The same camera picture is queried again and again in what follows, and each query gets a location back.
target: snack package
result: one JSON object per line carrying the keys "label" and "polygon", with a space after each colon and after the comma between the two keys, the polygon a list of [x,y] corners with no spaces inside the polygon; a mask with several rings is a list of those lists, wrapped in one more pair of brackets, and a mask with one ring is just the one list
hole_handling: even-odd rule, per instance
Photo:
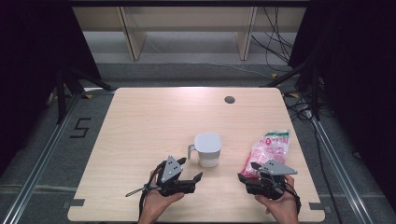
{"label": "snack package", "polygon": [[263,165],[269,160],[285,164],[290,144],[290,130],[271,131],[253,144],[247,157],[245,168],[241,174],[245,177],[257,177],[256,170],[251,167],[251,162]]}

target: human arm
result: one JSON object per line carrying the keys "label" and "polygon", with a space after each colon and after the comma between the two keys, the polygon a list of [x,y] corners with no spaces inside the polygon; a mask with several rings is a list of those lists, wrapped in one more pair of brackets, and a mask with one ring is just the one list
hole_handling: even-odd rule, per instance
{"label": "human arm", "polygon": [[[290,175],[285,175],[288,183],[287,188],[293,191],[294,179]],[[285,191],[282,197],[277,200],[270,200],[262,195],[255,195],[255,199],[267,207],[265,214],[272,214],[280,224],[299,223],[295,198],[289,192]]]}
{"label": "human arm", "polygon": [[177,202],[183,197],[184,197],[184,193],[176,193],[168,197],[163,197],[157,189],[150,190],[148,195],[146,196],[146,200],[143,205],[143,211],[137,223],[138,224],[155,223],[169,205],[171,205],[174,202]]}

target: dark circular hole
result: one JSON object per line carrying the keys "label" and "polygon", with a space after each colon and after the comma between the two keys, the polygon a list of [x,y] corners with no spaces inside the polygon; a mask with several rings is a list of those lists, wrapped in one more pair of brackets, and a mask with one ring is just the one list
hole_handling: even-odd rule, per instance
{"label": "dark circular hole", "polygon": [[224,98],[225,103],[227,104],[233,104],[235,102],[235,98],[233,98],[232,96],[226,96]]}

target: mug handle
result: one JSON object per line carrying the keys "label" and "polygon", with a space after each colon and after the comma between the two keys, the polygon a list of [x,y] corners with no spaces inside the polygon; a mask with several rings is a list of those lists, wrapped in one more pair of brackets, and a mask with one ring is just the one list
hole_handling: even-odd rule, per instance
{"label": "mug handle", "polygon": [[191,157],[191,152],[192,152],[193,150],[196,150],[195,145],[189,145],[188,157],[187,157],[188,160],[190,159],[190,157]]}

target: wire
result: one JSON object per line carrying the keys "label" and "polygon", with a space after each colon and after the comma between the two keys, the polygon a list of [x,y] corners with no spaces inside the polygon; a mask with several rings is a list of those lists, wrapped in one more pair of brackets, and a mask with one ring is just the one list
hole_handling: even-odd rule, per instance
{"label": "wire", "polygon": [[136,189],[136,190],[134,190],[134,191],[131,191],[131,192],[127,193],[127,194],[125,195],[125,197],[129,197],[129,196],[131,196],[131,195],[133,195],[133,194],[136,194],[137,192],[139,192],[140,190],[143,190],[143,189],[145,189],[145,188]]}
{"label": "wire", "polygon": [[[162,53],[162,52],[161,52],[160,50],[158,50],[150,41],[148,41],[148,43],[149,43],[154,49],[156,49],[159,53]],[[242,69],[242,68],[238,68],[238,67],[236,67],[236,66],[234,66],[234,65],[230,65],[230,64],[226,64],[226,63],[186,63],[186,64],[210,64],[210,65],[215,65],[215,66],[231,67],[231,68],[233,68],[233,69],[236,69],[236,70],[239,70],[239,71],[242,71],[242,72],[258,74],[258,75],[260,75],[260,76],[263,76],[263,77],[266,77],[266,78],[269,78],[269,79],[274,80],[272,77],[267,76],[267,75],[265,75],[265,74],[263,74],[263,73],[260,73],[260,72],[257,72],[257,71],[246,70],[246,69]]]}
{"label": "wire", "polygon": [[297,191],[294,189],[294,187],[286,182],[285,184],[288,185],[289,187],[291,187],[292,191],[290,189],[288,189],[287,187],[284,188],[283,186],[280,186],[275,182],[274,177],[272,176],[272,174],[270,172],[264,171],[264,170],[260,170],[260,172],[266,173],[271,177],[271,179],[266,178],[266,177],[261,177],[261,179],[269,181],[273,185],[274,188],[283,190],[283,192],[286,191],[287,193],[289,193],[290,195],[292,195],[294,197],[294,201],[296,202],[297,214],[299,214],[300,210],[301,210],[301,201],[300,201],[300,196],[298,196]]}
{"label": "wire", "polygon": [[276,69],[276,68],[274,68],[273,66],[271,66],[271,64],[268,63],[268,49],[269,49],[269,47],[270,47],[271,40],[273,39],[273,38],[272,38],[273,35],[274,35],[274,33],[271,34],[270,41],[268,41],[267,47],[265,48],[265,61],[267,62],[268,66],[270,66],[270,67],[271,67],[272,69],[274,69],[275,71],[278,71],[278,72],[289,72],[289,71],[285,71],[285,70]]}
{"label": "wire", "polygon": [[[319,142],[319,137],[318,137],[318,130],[315,127],[315,124],[312,121],[312,119],[314,117],[312,116],[312,113],[310,112],[311,108],[309,107],[309,103],[306,103],[306,102],[303,101],[303,98],[305,98],[306,96],[304,96],[303,94],[302,94],[302,96],[303,97],[300,98],[294,105],[287,105],[286,102],[285,102],[285,104],[286,104],[287,109],[291,109],[295,113],[295,114],[291,115],[290,117],[295,116],[294,118],[299,118],[300,120],[308,120],[310,122],[310,124],[312,125],[313,129],[314,129],[314,135],[315,135],[315,140],[316,140],[317,149],[318,149],[318,159],[319,159],[319,164],[320,164],[320,171],[323,174],[323,178],[324,178],[326,187],[327,187],[327,189],[329,191],[329,194],[330,194],[330,197],[332,199],[332,204],[334,205],[334,209],[335,209],[335,213],[336,213],[337,218],[338,218],[338,222],[340,224],[342,224],[343,221],[341,219],[341,215],[340,215],[340,212],[338,210],[337,203],[336,203],[336,201],[334,199],[334,196],[333,196],[333,193],[332,193],[332,188],[330,187],[328,177],[327,177],[326,172],[324,170],[323,160],[322,160],[322,155],[321,155],[321,150],[320,150],[320,142]],[[298,110],[298,108],[297,108],[298,105],[302,105],[304,108]],[[309,116],[302,114],[303,111],[309,111],[308,112]]]}
{"label": "wire", "polygon": [[265,15],[266,15],[268,21],[270,22],[271,27],[272,27],[272,30],[273,30],[272,33],[271,33],[271,35],[268,35],[267,33],[265,33],[266,35],[268,35],[268,36],[270,37],[270,41],[269,41],[269,43],[268,43],[268,47],[269,47],[270,42],[271,42],[272,40],[275,40],[276,42],[279,43],[279,46],[280,46],[280,48],[281,48],[283,54],[288,56],[288,57],[287,57],[287,61],[289,61],[290,53],[289,53],[289,51],[286,49],[286,47],[289,47],[290,49],[292,49],[292,44],[289,43],[288,41],[286,41],[286,40],[280,35],[280,33],[279,33],[279,25],[278,25],[279,7],[275,7],[275,22],[274,22],[274,23],[272,22],[271,18],[269,17],[266,8],[264,7],[263,9],[264,9]]}
{"label": "wire", "polygon": [[324,171],[322,156],[321,156],[321,152],[320,152],[321,150],[320,150],[320,143],[319,143],[319,138],[318,138],[318,130],[316,129],[316,127],[315,127],[314,123],[312,122],[312,120],[309,120],[309,122],[311,123],[312,127],[315,130],[315,139],[317,141],[320,170],[323,173],[323,177],[324,177],[327,189],[329,190],[330,197],[332,198],[332,204],[334,205],[335,213],[337,214],[338,223],[342,224],[343,220],[341,219],[341,215],[340,215],[340,212],[338,211],[337,203],[335,202],[334,195],[332,194],[332,188],[330,187],[329,180],[327,178],[326,172]]}
{"label": "wire", "polygon": [[264,46],[264,44],[260,43],[256,37],[254,37],[254,35],[251,36],[262,48],[270,51],[271,53],[275,54],[275,56],[277,56],[280,60],[282,60],[283,62],[287,63],[288,59],[285,56],[282,56],[281,54],[279,54],[278,52],[274,51],[273,49],[269,49],[266,46]]}
{"label": "wire", "polygon": [[[290,93],[298,93],[296,91],[288,91],[288,92],[284,92],[284,100],[285,97],[287,95],[289,95]],[[311,97],[311,94],[307,94],[304,97]],[[291,120],[294,120],[296,118],[300,119],[300,120],[308,120],[311,119],[312,115],[310,117],[307,117],[303,112],[307,111],[307,110],[311,110],[310,107],[310,103],[309,102],[302,102],[302,98],[300,100],[298,100],[294,105],[288,105],[285,101],[285,105],[286,108],[288,110],[291,110],[292,112],[294,112],[294,114],[290,115]],[[327,118],[335,118],[335,115],[332,111],[329,111],[329,104],[324,102],[323,100],[321,100],[320,103],[318,103],[318,112],[320,115],[325,116]]]}
{"label": "wire", "polygon": [[148,183],[144,186],[144,189],[142,191],[142,196],[140,197],[140,202],[139,202],[139,219],[140,216],[142,215],[143,212],[143,205],[145,203],[146,200],[146,196],[148,195],[149,191],[152,189],[157,189],[156,188],[150,188],[151,182],[154,179],[154,176],[158,173],[158,171],[166,164],[166,161],[161,162],[156,168],[155,170],[152,172],[151,177],[149,178]]}

